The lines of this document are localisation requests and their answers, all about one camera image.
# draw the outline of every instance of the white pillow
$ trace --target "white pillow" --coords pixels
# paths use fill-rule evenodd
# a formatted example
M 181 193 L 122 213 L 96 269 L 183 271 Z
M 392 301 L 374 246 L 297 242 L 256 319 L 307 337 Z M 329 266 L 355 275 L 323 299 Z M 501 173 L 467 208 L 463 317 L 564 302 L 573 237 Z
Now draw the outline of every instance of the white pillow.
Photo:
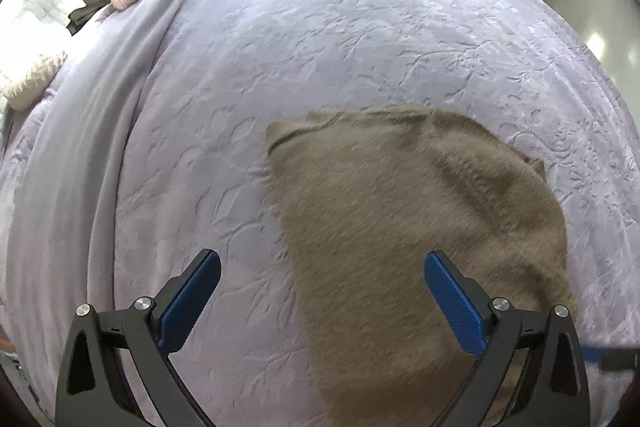
M 66 58 L 66 51 L 52 55 L 40 55 L 31 69 L 21 78 L 4 86 L 2 94 L 9 106 L 16 111 L 24 111 L 40 99 L 58 73 Z

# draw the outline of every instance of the bed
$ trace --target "bed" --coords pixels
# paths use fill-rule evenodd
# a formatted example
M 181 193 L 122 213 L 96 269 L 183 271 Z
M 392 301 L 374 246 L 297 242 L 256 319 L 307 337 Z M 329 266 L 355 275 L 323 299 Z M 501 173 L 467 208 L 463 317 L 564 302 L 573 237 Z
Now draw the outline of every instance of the bed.
M 578 334 L 640 336 L 638 131 L 541 0 L 142 0 L 72 42 L 0 169 L 0 323 L 50 415 L 76 306 L 128 307 L 209 247 L 222 281 L 172 356 L 194 397 L 217 425 L 328 424 L 264 141 L 318 108 L 456 110 L 543 158 Z M 628 378 L 590 378 L 597 422 Z

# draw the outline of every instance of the silver screw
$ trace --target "silver screw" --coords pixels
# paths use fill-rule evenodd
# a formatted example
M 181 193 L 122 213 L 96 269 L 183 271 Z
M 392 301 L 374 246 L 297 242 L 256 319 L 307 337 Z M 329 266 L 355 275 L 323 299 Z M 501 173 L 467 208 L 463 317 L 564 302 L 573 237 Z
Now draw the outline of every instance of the silver screw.
M 85 315 L 88 315 L 90 311 L 91 311 L 91 306 L 89 306 L 89 304 L 80 304 L 78 306 L 78 309 L 76 310 L 76 315 L 78 317 L 84 317 Z
M 567 309 L 566 306 L 562 306 L 562 304 L 558 304 L 558 306 L 554 308 L 554 311 L 558 317 L 564 318 L 569 316 L 569 309 Z
M 502 297 L 496 297 L 494 299 L 494 308 L 498 311 L 505 312 L 509 309 L 509 301 L 507 299 L 503 299 Z
M 149 308 L 149 306 L 151 306 L 151 299 L 149 297 L 141 297 L 136 301 L 134 306 L 137 310 L 146 310 L 147 308 Z

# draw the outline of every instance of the brown cloth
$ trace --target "brown cloth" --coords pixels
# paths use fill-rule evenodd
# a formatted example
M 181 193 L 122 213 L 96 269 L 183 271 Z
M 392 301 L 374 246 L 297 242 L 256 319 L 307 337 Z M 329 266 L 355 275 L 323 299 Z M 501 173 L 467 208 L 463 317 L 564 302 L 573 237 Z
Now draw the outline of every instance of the brown cloth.
M 574 308 L 542 161 L 479 123 L 431 109 L 316 112 L 272 123 L 267 138 L 334 426 L 430 425 L 471 367 L 424 283 L 430 251 L 518 308 Z

